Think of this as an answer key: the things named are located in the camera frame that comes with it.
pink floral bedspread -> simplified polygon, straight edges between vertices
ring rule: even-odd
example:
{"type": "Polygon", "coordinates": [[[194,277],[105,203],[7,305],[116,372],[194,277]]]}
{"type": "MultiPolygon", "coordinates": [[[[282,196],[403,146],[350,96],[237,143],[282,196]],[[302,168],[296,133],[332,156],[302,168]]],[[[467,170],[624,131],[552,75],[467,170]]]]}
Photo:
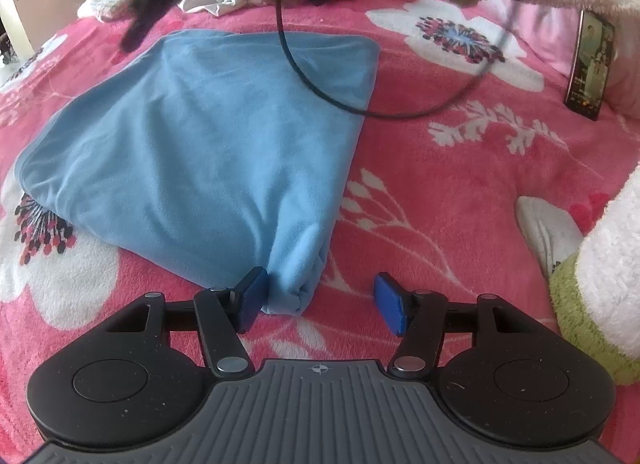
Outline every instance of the pink floral bedspread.
{"type": "MultiPolygon", "coordinates": [[[[439,115],[366,121],[321,285],[304,316],[258,319],[244,337],[254,361],[386,361],[398,340],[372,302],[379,271],[452,300],[497,293],[555,328],[514,201],[543,197],[588,231],[638,162],[640,131],[606,107],[597,122],[572,114],[561,102],[565,80],[513,37],[503,51],[493,47],[501,29],[478,10],[442,0],[354,0],[285,17],[290,30],[377,40],[382,56],[370,107],[382,112],[433,105],[468,82],[483,59],[497,63],[468,99],[439,115]]],[[[258,8],[216,19],[176,9],[144,47],[184,28],[271,31],[274,13],[258,8]]],[[[40,363],[142,293],[183,300],[196,291],[41,209],[13,175],[18,153],[54,112],[132,60],[118,51],[124,29],[122,22],[75,22],[0,89],[0,456],[10,464],[41,442],[24,400],[40,363]]],[[[469,339],[448,337],[443,360],[469,339]]],[[[174,343],[198,357],[194,335],[174,343]]],[[[640,386],[620,387],[602,442],[626,462],[640,453],[639,411],[640,386]]]]}

blue towel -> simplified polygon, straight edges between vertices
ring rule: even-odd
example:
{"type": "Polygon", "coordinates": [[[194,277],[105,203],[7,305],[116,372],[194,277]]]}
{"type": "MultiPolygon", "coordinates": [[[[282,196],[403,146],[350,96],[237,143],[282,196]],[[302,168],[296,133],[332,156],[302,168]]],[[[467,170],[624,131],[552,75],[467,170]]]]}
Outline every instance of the blue towel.
{"type": "MultiPolygon", "coordinates": [[[[366,107],[379,47],[287,34],[309,77],[366,107]]],[[[187,30],[60,110],[20,155],[25,192],[60,217],[203,287],[271,275],[299,314],[324,268],[362,119],[311,93],[275,34],[187,30]]]]}

